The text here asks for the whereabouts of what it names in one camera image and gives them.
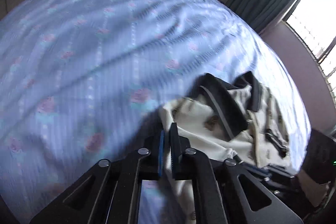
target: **pink rose print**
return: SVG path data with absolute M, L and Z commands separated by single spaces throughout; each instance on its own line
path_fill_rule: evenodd
M 53 34 L 46 34 L 42 36 L 43 42 L 53 42 L 55 40 L 55 36 Z
M 166 67 L 168 69 L 178 69 L 179 68 L 179 62 L 177 60 L 169 60 L 167 63 L 166 63 Z
M 157 34 L 155 37 L 156 37 L 157 39 L 161 39 L 161 38 L 164 38 L 164 37 L 165 37 L 165 35 L 164 35 L 164 34 L 161 34 L 161 33 L 159 33 L 159 34 Z
M 55 107 L 54 97 L 48 97 L 38 105 L 37 112 L 52 113 L 54 112 L 54 107 Z
M 193 43 L 193 42 L 190 42 L 190 43 L 188 44 L 188 47 L 189 47 L 189 49 L 190 49 L 191 51 L 197 51 L 197 50 L 198 50 L 198 46 L 197 46 L 195 43 Z
M 9 148 L 12 152 L 20 152 L 22 151 L 23 144 L 17 138 L 10 137 L 9 139 Z
M 34 79 L 29 79 L 28 82 L 27 82 L 27 84 L 25 85 L 25 88 L 31 87 L 34 83 L 35 83 Z
M 107 29 L 99 28 L 96 34 L 108 34 L 109 32 Z
M 64 52 L 61 56 L 61 59 L 68 59 L 70 58 L 71 56 L 73 56 L 74 53 L 73 52 Z
M 216 69 L 220 70 L 220 71 L 223 71 L 224 69 L 224 64 L 223 63 L 217 63 L 216 65 Z
M 18 58 L 16 58 L 13 62 L 13 65 L 18 65 L 19 63 L 21 63 L 22 61 L 22 56 L 19 56 Z
M 112 12 L 114 12 L 114 9 L 111 8 L 111 7 L 107 7 L 107 8 L 104 9 L 104 12 L 112 13 Z
M 78 18 L 75 22 L 75 26 L 83 25 L 84 23 L 86 23 L 85 19 Z
M 114 15 L 114 9 L 112 7 L 107 7 L 104 9 L 104 14 L 107 16 L 111 16 Z
M 131 101 L 133 103 L 144 103 L 150 97 L 149 89 L 139 89 L 131 95 Z
M 85 149 L 88 152 L 97 152 L 100 150 L 104 142 L 104 135 L 103 133 L 95 133 L 87 140 Z

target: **black mount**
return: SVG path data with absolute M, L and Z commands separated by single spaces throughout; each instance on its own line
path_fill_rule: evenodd
M 179 136 L 176 123 L 169 131 L 169 144 L 173 178 L 193 182 L 197 224 L 303 223 L 280 200 L 301 194 L 284 169 L 259 169 L 237 156 L 210 160 Z M 161 131 L 123 160 L 100 160 L 30 223 L 136 224 L 142 180 L 161 177 L 163 147 Z

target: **clothing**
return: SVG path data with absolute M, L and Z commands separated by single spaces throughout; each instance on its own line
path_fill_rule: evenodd
M 249 74 L 242 75 L 237 80 L 244 80 L 244 76 Z M 191 147 L 206 153 L 212 160 L 224 161 L 238 155 L 242 160 L 257 167 L 263 167 L 268 164 L 289 166 L 289 153 L 286 153 L 285 157 L 281 157 L 274 144 L 265 138 L 266 129 L 270 129 L 281 145 L 289 147 L 286 126 L 281 118 L 282 115 L 278 103 L 269 88 L 255 81 L 252 81 L 254 85 L 248 85 L 249 83 L 245 81 L 238 88 L 219 80 L 222 88 L 217 89 L 212 85 L 214 82 L 211 83 L 209 81 L 209 74 L 206 76 L 207 80 L 202 84 L 207 85 L 209 89 L 203 85 L 202 87 L 208 91 L 212 90 L 209 98 L 215 100 L 219 98 L 218 94 L 220 92 L 228 92 L 234 102 L 226 101 L 226 106 L 231 110 L 238 106 L 248 121 L 248 128 L 241 131 L 236 137 L 227 140 L 225 130 L 223 130 L 219 122 L 215 122 L 211 126 L 208 125 L 209 119 L 218 114 L 219 110 L 211 108 L 206 98 L 203 95 L 199 95 L 197 99 L 180 98 L 165 104 L 160 109 L 164 130 L 168 133 L 171 123 L 176 122 L 179 135 L 188 138 Z M 192 183 L 191 181 L 174 181 L 172 179 L 170 159 L 170 151 L 166 150 L 165 168 L 167 176 L 182 209 L 187 216 L 192 216 L 194 212 Z M 187 223 L 193 221 L 192 217 L 187 219 Z

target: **window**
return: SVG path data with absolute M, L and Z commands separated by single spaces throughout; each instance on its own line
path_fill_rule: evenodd
M 298 0 L 284 20 L 316 58 L 336 97 L 336 0 Z

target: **window frame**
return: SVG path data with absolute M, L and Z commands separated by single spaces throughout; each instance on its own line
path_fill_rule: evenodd
M 293 31 L 295 32 L 295 34 L 301 39 L 301 41 L 305 44 L 306 48 L 309 49 L 309 52 L 311 53 L 311 55 L 314 57 L 314 59 L 316 60 L 316 62 L 320 65 L 325 58 L 328 56 L 328 54 L 331 52 L 331 50 L 336 46 L 336 36 L 334 37 L 334 39 L 330 42 L 330 44 L 328 45 L 328 47 L 324 50 L 324 52 L 321 54 L 321 56 L 316 57 L 313 52 L 311 51 L 311 49 L 308 47 L 308 45 L 306 44 L 306 42 L 302 39 L 302 37 L 295 31 L 295 29 L 289 24 L 287 23 L 287 20 L 289 19 L 289 17 L 293 14 L 293 12 L 295 11 L 296 7 L 298 6 L 298 4 L 300 3 L 301 0 L 296 0 L 296 2 L 293 4 L 293 6 L 290 8 L 290 10 L 287 12 L 287 14 L 284 16 L 283 21 L 286 23 L 286 25 Z

